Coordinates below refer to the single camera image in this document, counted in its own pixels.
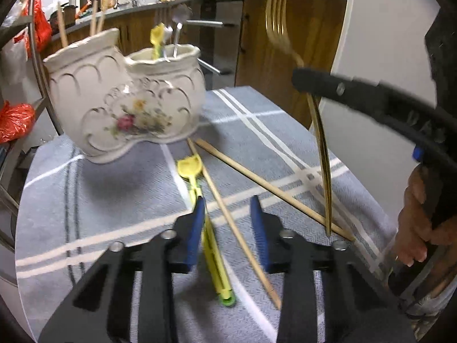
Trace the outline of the right human hand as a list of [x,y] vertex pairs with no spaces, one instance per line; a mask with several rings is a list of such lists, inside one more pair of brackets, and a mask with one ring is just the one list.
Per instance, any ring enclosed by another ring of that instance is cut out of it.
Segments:
[[435,263],[434,271],[445,271],[456,264],[456,217],[432,229],[432,223],[422,207],[425,202],[425,185],[421,166],[411,173],[404,192],[404,207],[398,216],[394,253],[405,265],[423,262],[427,256],[426,242],[448,246],[446,254]]

